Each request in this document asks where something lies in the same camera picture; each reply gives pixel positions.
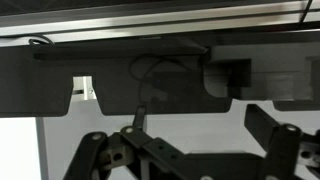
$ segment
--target screw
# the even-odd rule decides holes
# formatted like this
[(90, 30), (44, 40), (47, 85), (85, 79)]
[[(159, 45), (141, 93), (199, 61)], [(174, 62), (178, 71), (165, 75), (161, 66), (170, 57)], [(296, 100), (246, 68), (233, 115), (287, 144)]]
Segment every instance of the screw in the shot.
[(287, 129), (288, 129), (289, 131), (297, 131), (297, 128), (294, 127), (294, 126), (292, 126), (292, 125), (287, 125)]
[(279, 179), (277, 177), (275, 177), (275, 176), (269, 175), (269, 176), (266, 177), (266, 180), (279, 180)]
[(213, 180), (213, 178), (210, 176), (202, 176), (200, 180)]
[(127, 128), (127, 129), (126, 129), (126, 132), (127, 132), (127, 133), (132, 133), (132, 131), (133, 131), (132, 128)]
[(97, 133), (97, 134), (95, 134), (95, 135), (92, 136), (92, 139), (93, 139), (93, 140), (98, 140), (98, 139), (100, 139), (100, 138), (101, 138), (101, 134), (99, 134), (99, 133)]

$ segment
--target silver metal bar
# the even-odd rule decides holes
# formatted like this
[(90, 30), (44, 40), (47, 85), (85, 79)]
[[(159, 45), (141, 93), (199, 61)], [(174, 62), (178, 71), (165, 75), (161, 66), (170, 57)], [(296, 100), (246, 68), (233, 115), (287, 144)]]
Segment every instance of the silver metal bar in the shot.
[(271, 3), (292, 2), (292, 0), (264, 0), (243, 1), (234, 0), (184, 0), (184, 1), (161, 1), (152, 3), (137, 3), (128, 5), (104, 6), (93, 8), (80, 8), (59, 11), (47, 11), (28, 14), (0, 16), (0, 27), (41, 24), (51, 22), (77, 21), (110, 17), (159, 14), (179, 11), (217, 9), (223, 7), (238, 7), (250, 5), (267, 5)]
[[(31, 34), (31, 33), (50, 33), (70, 30), (86, 30), (93, 28), (111, 28), (117, 26), (143, 25), (150, 23), (168, 23), (175, 21), (199, 20), (209, 18), (222, 18), (244, 15), (259, 15), (265, 13), (279, 13), (290, 11), (302, 11), (306, 6), (305, 1), (239, 6), (227, 8), (215, 8), (205, 10), (170, 12), (158, 14), (146, 14), (135, 16), (122, 16), (111, 18), (87, 19), (76, 21), (38, 23), (22, 26), (1, 27), (1, 36)], [(320, 8), (320, 0), (313, 3), (312, 9)]]
[[(0, 34), (3, 36), (41, 33), (52, 39), (54, 42), (69, 42), (289, 24), (299, 22), (306, 4), (306, 1), (295, 1), (79, 21), (40, 23), (2, 27), (0, 28)], [(320, 9), (320, 0), (315, 0), (311, 9)], [(305, 22), (312, 21), (320, 21), (319, 12), (312, 11), (308, 14)], [(0, 39), (0, 46), (16, 46), (24, 44), (27, 44), (27, 38)]]
[(91, 76), (73, 77), (73, 91), (80, 90), (82, 93), (73, 94), (71, 102), (97, 99), (92, 86)]

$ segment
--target black bracket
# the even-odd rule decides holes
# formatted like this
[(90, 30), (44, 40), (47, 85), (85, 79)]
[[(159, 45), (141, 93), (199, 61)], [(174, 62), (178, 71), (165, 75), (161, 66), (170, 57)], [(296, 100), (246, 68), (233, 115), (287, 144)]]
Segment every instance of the black bracket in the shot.
[(101, 132), (86, 135), (65, 180), (105, 179), (119, 166), (127, 166), (137, 179), (299, 180), (294, 175), (297, 163), (319, 177), (319, 133), (312, 136), (280, 124), (257, 105), (248, 105), (245, 126), (267, 152), (265, 158), (249, 153), (183, 154), (143, 131), (145, 115), (145, 108), (138, 107), (133, 125), (109, 138)]

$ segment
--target black cable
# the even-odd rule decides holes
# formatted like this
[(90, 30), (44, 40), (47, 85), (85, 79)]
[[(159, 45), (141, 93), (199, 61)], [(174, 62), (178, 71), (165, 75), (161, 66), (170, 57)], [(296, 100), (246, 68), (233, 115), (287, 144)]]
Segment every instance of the black cable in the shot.
[(312, 2), (313, 2), (313, 0), (309, 0), (309, 1), (308, 1), (308, 4), (307, 4), (307, 6), (306, 6), (306, 9), (304, 10), (304, 12), (303, 12), (303, 14), (302, 14), (302, 16), (301, 16), (301, 19), (300, 19), (300, 21), (299, 21), (299, 26), (301, 26), (302, 23), (304, 22), (304, 20), (306, 19), (307, 15), (308, 15), (308, 13), (309, 13), (310, 7), (311, 7), (311, 5), (312, 5)]
[(141, 99), (141, 91), (142, 91), (142, 85), (143, 85), (143, 81), (146, 79), (147, 75), (149, 74), (149, 72), (151, 72), (155, 67), (157, 67), (159, 64), (161, 64), (162, 62), (164, 62), (163, 60), (159, 60), (156, 63), (154, 63), (152, 66), (150, 66), (150, 68), (143, 74), (142, 76), (142, 80), (139, 83), (139, 87), (138, 87), (138, 100), (139, 102), (142, 101)]
[(39, 43), (39, 44), (54, 44), (54, 42), (49, 39), (48, 37), (44, 36), (44, 35), (41, 35), (41, 34), (29, 34), (29, 35), (9, 35), (9, 36), (0, 36), (0, 38), (3, 38), (3, 39), (16, 39), (16, 38), (23, 38), (23, 37), (37, 37), (37, 38), (40, 38), (42, 40), (39, 40), (39, 39), (33, 39), (33, 38), (30, 38), (29, 39), (29, 44), (30, 45), (35, 45), (36, 43)]

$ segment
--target white surface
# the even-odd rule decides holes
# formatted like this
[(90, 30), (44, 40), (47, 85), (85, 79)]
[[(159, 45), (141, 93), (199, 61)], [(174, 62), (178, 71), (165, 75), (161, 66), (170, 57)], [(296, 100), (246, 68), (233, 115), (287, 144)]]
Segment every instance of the white surface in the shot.
[[(271, 102), (256, 102), (275, 119), (314, 133), (320, 127), (320, 112), (278, 112)], [(264, 156), (262, 148), (244, 128), (246, 103), (234, 101), (230, 112), (148, 116), (147, 133), (161, 137), (184, 153), (246, 151)], [(50, 180), (61, 180), (82, 138), (88, 132), (108, 135), (132, 123), (133, 116), (103, 116), (95, 100), (71, 104), (69, 114), (45, 119), (45, 136)], [(315, 180), (304, 167), (297, 168), (303, 179)], [(131, 180), (122, 169), (112, 171), (111, 180)]]
[(34, 118), (0, 119), (0, 179), (40, 180)]

